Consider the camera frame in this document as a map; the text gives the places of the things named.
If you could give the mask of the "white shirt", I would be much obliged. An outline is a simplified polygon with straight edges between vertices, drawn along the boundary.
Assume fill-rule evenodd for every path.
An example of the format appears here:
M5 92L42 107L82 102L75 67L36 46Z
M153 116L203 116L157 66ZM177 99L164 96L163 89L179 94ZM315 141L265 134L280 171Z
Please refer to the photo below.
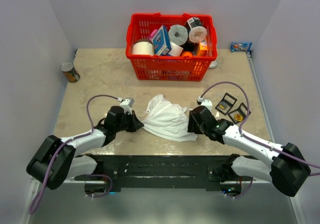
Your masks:
M144 130L155 136L176 142L196 141L198 136L188 132L189 110L159 94L149 101L146 110L137 111L137 116L142 119Z

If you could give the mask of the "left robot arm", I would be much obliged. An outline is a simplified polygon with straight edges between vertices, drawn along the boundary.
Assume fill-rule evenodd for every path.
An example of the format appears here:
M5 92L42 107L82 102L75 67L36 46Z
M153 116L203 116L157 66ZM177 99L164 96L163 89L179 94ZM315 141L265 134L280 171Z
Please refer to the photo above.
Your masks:
M119 132L136 132L143 127L134 111L129 113L121 106L112 106L93 130L66 138L48 136L27 165L26 172L54 190L74 176L70 169L79 155L110 144Z

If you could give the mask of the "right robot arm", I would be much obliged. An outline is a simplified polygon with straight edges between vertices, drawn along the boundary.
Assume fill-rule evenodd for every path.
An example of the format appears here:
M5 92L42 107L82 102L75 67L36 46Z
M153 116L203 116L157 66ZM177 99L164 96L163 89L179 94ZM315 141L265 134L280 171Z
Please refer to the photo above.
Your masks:
M215 119L205 106L189 112L187 130L250 155L232 154L217 167L214 173L221 181L235 180L238 176L257 178L272 183L282 194L294 197L311 174L296 145L281 145L251 135L226 119Z

